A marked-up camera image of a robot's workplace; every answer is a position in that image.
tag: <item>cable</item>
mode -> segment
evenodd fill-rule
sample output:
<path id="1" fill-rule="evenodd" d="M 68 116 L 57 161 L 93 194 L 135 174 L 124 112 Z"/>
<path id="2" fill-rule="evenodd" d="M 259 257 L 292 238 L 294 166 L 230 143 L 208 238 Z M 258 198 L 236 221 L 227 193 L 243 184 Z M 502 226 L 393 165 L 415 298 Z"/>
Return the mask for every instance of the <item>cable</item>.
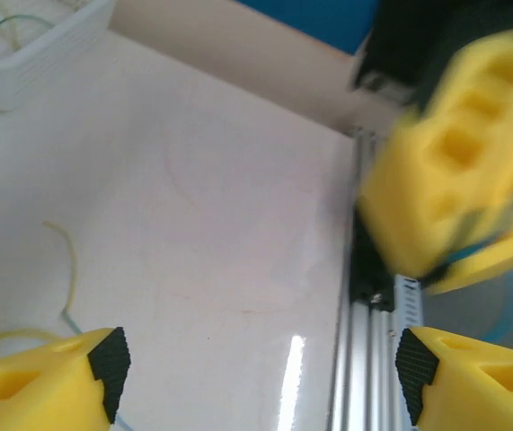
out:
<path id="1" fill-rule="evenodd" d="M 12 20 L 35 21 L 35 22 L 38 22 L 38 23 L 44 25 L 45 27 L 47 27 L 49 29 L 52 29 L 55 26 L 55 24 L 53 24 L 52 22 L 49 22 L 49 21 L 45 20 L 44 18 L 40 18 L 39 16 L 27 15 L 27 14 L 22 14 L 22 13 L 18 13 L 16 15 L 5 16 L 5 18 L 3 18 L 0 21 L 0 26 L 3 25 L 5 22 L 9 22 Z"/>
<path id="2" fill-rule="evenodd" d="M 11 13 L 9 12 L 8 8 L 4 5 L 4 3 L 0 0 L 0 13 L 3 15 L 3 18 L 7 18 L 11 16 Z M 5 38 L 8 39 L 8 41 L 13 46 L 14 51 L 18 51 L 22 48 L 21 42 L 18 39 L 18 36 L 16 34 L 16 25 L 14 25 L 14 22 L 10 23 L 10 30 L 11 30 L 11 36 L 6 36 L 2 32 L 0 32 Z"/>
<path id="3" fill-rule="evenodd" d="M 455 251 L 452 254 L 450 254 L 446 259 L 446 263 L 452 264 L 458 262 L 459 260 L 467 259 L 473 254 L 482 251 L 493 242 L 494 239 L 490 238 L 488 240 L 478 242 L 467 247 L 463 247 L 461 250 Z"/>
<path id="4" fill-rule="evenodd" d="M 56 233 L 63 237 L 66 243 L 66 249 L 68 250 L 68 258 L 70 258 L 70 281 L 68 285 L 68 298 L 66 299 L 65 308 L 63 312 L 68 312 L 70 307 L 73 305 L 76 295 L 76 280 L 78 278 L 78 258 L 76 257 L 75 246 L 73 240 L 71 240 L 68 232 L 60 227 L 58 224 L 52 222 L 42 222 L 42 225 L 52 229 Z"/>
<path id="5" fill-rule="evenodd" d="M 78 275 L 78 258 L 76 257 L 76 250 L 73 244 L 72 239 L 68 232 L 60 227 L 58 224 L 54 224 L 52 222 L 43 222 L 43 226 L 48 227 L 48 229 L 52 229 L 62 236 L 66 242 L 66 249 L 68 251 L 68 257 L 70 258 L 70 280 L 68 285 L 68 298 L 66 299 L 65 307 L 60 313 L 65 323 L 75 334 L 82 334 L 83 331 L 76 324 L 73 318 L 70 316 L 70 308 L 72 307 L 73 301 L 75 300 L 76 294 L 76 280 Z M 28 338 L 28 339 L 44 339 L 46 341 L 57 341 L 62 339 L 57 334 L 52 332 L 48 332 L 46 330 L 37 330 L 37 329 L 23 329 L 23 330 L 8 330 L 5 332 L 0 332 L 0 339 L 9 339 L 9 338 Z M 121 427 L 124 431 L 134 431 L 134 429 L 126 423 L 126 421 L 122 418 L 121 415 L 116 415 L 115 424 Z"/>
<path id="6" fill-rule="evenodd" d="M 513 271 L 505 276 L 506 293 L 504 307 L 500 317 L 493 327 L 478 339 L 491 344 L 499 344 L 510 332 L 513 331 Z"/>

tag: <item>metal frame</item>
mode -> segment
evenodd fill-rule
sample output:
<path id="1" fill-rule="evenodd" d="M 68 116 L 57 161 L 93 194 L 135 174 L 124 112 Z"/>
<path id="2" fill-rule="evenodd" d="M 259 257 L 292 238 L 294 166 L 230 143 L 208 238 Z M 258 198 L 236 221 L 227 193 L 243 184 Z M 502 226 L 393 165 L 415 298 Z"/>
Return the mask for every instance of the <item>metal frame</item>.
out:
<path id="1" fill-rule="evenodd" d="M 359 185 L 370 169 L 384 139 L 362 128 L 350 135 L 355 139 L 355 182 Z M 353 207 L 355 196 L 350 197 Z M 352 226 L 350 214 L 348 226 Z M 349 261 L 351 232 L 347 234 Z M 349 268 L 344 268 L 341 307 L 332 382 L 330 431 L 409 431 L 394 359 L 405 328 L 421 326 L 420 284 L 407 277 L 394 280 L 395 310 L 381 312 L 366 303 L 349 301 Z M 378 301 L 377 295 L 372 302 Z"/>

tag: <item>white surface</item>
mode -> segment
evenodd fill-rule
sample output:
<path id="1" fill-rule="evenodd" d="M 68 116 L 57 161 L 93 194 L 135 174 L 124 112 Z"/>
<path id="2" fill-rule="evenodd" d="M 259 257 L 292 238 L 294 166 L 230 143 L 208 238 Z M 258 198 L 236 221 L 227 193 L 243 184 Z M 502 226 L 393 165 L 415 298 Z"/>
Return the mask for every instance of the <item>white surface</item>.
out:
<path id="1" fill-rule="evenodd" d="M 78 251 L 80 326 L 126 328 L 135 430 L 324 429 L 351 159 L 346 137 L 110 33 L 0 115 L 4 327 L 57 325 L 48 219 Z"/>
<path id="2" fill-rule="evenodd" d="M 66 13 L 66 6 L 58 1 L 0 1 L 7 14 L 34 14 L 55 24 L 48 31 L 36 22 L 22 19 L 3 25 L 9 34 L 14 25 L 22 48 L 11 52 L 10 42 L 0 36 L 0 111 L 20 106 L 89 49 L 106 31 L 116 3 L 88 0 L 77 12 L 69 8 Z"/>

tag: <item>white container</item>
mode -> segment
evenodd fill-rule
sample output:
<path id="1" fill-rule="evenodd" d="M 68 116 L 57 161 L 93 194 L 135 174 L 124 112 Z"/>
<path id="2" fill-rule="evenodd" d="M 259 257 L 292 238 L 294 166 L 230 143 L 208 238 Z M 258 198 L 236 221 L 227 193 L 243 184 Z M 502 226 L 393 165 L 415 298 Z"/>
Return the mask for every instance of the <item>white container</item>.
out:
<path id="1" fill-rule="evenodd" d="M 22 39 L 22 48 L 16 52 L 0 34 L 0 111 L 19 106 L 52 75 L 62 72 L 75 55 L 91 47 L 108 27 L 115 3 L 87 0 L 75 11 L 58 0 L 5 1 L 11 14 L 38 16 L 55 26 L 39 35 L 37 22 L 12 20 L 10 25 L 16 26 Z"/>

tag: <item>yellow 3d printed part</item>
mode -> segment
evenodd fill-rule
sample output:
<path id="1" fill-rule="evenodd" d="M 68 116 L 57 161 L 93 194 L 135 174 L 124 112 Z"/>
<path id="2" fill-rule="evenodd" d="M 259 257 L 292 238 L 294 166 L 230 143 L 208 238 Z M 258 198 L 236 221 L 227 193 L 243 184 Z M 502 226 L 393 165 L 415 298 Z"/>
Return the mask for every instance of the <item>yellow 3d printed part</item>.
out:
<path id="1" fill-rule="evenodd" d="M 0 431 L 105 431 L 130 357 L 122 328 L 0 359 Z"/>
<path id="2" fill-rule="evenodd" d="M 404 331 L 396 356 L 420 431 L 513 430 L 513 350 L 432 328 Z"/>
<path id="3" fill-rule="evenodd" d="M 392 271 L 419 278 L 438 264 L 465 217 L 461 245 L 486 238 L 513 198 L 513 31 L 457 52 L 426 111 L 396 125 L 362 185 L 358 207 Z M 513 228 L 458 261 L 445 292 L 513 268 Z"/>

